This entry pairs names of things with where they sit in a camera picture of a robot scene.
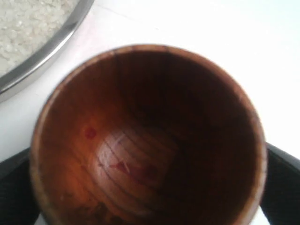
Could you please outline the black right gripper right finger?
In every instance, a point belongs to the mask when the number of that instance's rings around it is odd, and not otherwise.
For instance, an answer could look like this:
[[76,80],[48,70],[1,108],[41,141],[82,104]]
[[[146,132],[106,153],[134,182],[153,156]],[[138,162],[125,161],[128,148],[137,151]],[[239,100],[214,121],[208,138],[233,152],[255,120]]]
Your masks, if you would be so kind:
[[269,143],[267,149],[262,211],[271,225],[300,225],[300,160]]

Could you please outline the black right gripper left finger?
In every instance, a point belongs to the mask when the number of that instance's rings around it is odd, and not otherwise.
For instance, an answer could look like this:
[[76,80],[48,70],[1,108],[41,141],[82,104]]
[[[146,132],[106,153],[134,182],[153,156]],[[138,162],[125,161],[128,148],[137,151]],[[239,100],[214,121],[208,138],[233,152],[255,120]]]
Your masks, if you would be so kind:
[[0,163],[2,225],[33,225],[40,214],[30,182],[29,152],[25,149]]

